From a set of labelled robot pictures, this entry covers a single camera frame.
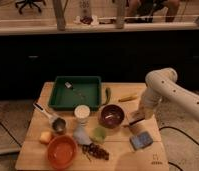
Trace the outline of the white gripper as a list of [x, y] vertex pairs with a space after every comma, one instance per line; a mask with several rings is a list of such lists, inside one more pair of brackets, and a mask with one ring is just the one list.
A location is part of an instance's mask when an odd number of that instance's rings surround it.
[[160, 101], [160, 95], [154, 90], [145, 90], [141, 95], [138, 109], [132, 113], [132, 118], [135, 122], [140, 120], [148, 120], [154, 114], [158, 103]]

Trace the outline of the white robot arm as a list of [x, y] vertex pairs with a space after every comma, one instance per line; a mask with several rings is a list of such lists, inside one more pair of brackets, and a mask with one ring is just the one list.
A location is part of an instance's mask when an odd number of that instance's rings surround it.
[[166, 99], [176, 103], [197, 122], [199, 122], [199, 95], [179, 86], [178, 74], [173, 68], [153, 70], [145, 76], [146, 89], [140, 96], [138, 109], [133, 112], [134, 119], [127, 124], [133, 128], [144, 120], [150, 119], [160, 100]]

